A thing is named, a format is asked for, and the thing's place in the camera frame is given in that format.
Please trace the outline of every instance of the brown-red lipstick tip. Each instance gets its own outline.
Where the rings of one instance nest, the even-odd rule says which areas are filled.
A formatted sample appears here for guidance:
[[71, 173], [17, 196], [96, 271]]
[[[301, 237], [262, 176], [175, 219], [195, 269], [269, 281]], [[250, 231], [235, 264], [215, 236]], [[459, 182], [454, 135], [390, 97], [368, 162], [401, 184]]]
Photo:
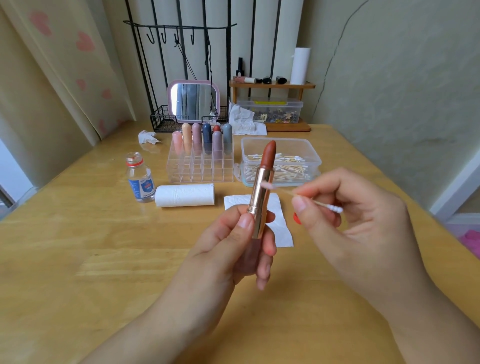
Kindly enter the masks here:
[[275, 140], [269, 142], [264, 149], [264, 153], [262, 154], [262, 161], [260, 162], [260, 168], [273, 168], [273, 163], [275, 162], [275, 154], [276, 154], [276, 143]]

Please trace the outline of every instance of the bottle label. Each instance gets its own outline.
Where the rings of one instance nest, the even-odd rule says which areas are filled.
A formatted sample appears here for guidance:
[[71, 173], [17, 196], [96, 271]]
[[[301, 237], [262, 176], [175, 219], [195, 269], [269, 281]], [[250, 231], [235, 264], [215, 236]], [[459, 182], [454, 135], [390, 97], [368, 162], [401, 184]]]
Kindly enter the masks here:
[[141, 180], [128, 180], [130, 187], [132, 188], [135, 198], [150, 197], [155, 193], [155, 186], [150, 175]]

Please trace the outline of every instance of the person's right hand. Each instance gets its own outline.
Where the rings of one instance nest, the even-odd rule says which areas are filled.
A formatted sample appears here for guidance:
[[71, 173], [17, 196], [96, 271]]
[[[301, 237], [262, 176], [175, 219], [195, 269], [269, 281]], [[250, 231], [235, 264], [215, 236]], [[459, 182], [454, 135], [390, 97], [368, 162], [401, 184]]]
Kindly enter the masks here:
[[[322, 174], [294, 193], [299, 196], [292, 204], [314, 243], [345, 283], [387, 320], [401, 320], [435, 293], [398, 196], [346, 169]], [[338, 231], [340, 216], [310, 198], [340, 203], [348, 229]]]

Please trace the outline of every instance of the forearm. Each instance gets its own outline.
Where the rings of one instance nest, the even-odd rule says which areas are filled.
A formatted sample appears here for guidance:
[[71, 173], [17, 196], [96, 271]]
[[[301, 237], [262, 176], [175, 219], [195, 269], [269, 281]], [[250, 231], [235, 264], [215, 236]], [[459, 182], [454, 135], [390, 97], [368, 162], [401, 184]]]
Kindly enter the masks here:
[[183, 337], [152, 306], [91, 352], [90, 363], [171, 363], [185, 349]]
[[480, 329], [437, 288], [410, 314], [386, 318], [408, 364], [480, 363]]

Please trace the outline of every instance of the tissue roll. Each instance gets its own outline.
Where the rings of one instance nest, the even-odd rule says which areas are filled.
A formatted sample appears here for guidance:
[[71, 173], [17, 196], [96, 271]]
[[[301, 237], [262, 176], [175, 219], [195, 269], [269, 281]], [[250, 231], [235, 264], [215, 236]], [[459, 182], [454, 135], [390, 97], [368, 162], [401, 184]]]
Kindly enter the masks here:
[[295, 48], [293, 55], [292, 75], [290, 83], [292, 85], [303, 85], [305, 75], [307, 74], [308, 58], [310, 57], [310, 48]]
[[158, 186], [155, 203], [158, 207], [214, 205], [213, 183]]

